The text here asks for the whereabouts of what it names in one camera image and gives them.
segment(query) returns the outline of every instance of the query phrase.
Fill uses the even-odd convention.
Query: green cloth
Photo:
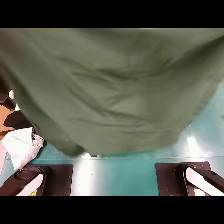
[[[223,28],[0,29],[0,75],[66,154],[171,144],[224,71]]]

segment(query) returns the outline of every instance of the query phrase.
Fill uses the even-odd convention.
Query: olive green fabric
[[[175,142],[224,72],[223,28],[0,29],[0,74],[57,149]]]

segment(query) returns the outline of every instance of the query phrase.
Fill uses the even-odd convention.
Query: pile of clothes
[[[9,92],[9,97],[14,99],[12,90]],[[14,130],[4,136],[2,144],[11,156],[14,169],[22,169],[37,156],[43,147],[44,139],[36,134],[32,123],[27,120],[17,104],[14,112],[6,118],[4,125],[13,127]]]

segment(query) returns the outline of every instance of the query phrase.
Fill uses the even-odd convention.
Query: table surface
[[[69,158],[47,144],[33,164],[74,164],[71,195],[159,195],[155,164],[209,161],[224,177],[224,82],[177,143],[137,153]],[[0,186],[14,172],[7,155]]]

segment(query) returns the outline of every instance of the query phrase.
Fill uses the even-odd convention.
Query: crumpled white fabric
[[[2,139],[2,144],[11,156],[15,170],[22,169],[33,160],[43,147],[43,143],[42,137],[33,134],[32,127],[8,132]]]

